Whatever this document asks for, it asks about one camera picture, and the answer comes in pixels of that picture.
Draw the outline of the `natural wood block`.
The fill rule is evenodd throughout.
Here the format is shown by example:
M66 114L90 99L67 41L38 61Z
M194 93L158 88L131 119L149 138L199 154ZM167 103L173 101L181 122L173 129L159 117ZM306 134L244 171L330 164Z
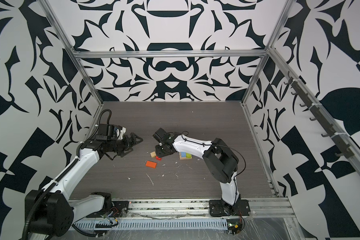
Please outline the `natural wood block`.
M180 160L190 160L190 159L192 159L192 155L189 154L189 153L180 152L179 153L179 159Z

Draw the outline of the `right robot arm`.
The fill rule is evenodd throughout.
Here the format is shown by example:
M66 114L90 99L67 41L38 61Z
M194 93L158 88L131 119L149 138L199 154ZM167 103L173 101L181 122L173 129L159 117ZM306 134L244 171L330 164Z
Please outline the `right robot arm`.
M222 139L202 141L189 138L183 133L166 132L162 128L153 137L159 143L155 146L155 153L159 158L184 152L203 159L211 175L220 182L223 203L229 207L236 205L240 198L236 181L239 158Z

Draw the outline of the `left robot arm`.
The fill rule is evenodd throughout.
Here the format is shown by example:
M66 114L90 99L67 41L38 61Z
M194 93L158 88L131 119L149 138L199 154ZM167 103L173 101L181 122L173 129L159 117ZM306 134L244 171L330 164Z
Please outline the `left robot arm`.
M109 193L94 192L69 203L71 194L87 172L105 155L124 157L143 139L129 136L92 137L80 143L74 160L41 190L30 191L25 198L25 225L22 239L30 234L61 237L79 220L91 214L108 215L113 207Z

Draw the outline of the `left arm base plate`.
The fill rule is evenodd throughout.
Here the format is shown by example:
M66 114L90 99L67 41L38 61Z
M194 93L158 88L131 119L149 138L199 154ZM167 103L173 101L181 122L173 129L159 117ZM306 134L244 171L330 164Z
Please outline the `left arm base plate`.
M102 218L107 215L109 218L120 218L129 211L129 201L112 201L109 208L87 215L87 218Z

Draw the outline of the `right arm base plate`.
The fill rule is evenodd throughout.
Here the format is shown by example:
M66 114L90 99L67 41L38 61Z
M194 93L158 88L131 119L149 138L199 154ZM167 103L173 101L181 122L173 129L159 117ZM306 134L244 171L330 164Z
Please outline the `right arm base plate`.
M238 199L233 206L223 200L209 200L209 214L212 217L249 216L250 212L248 200Z

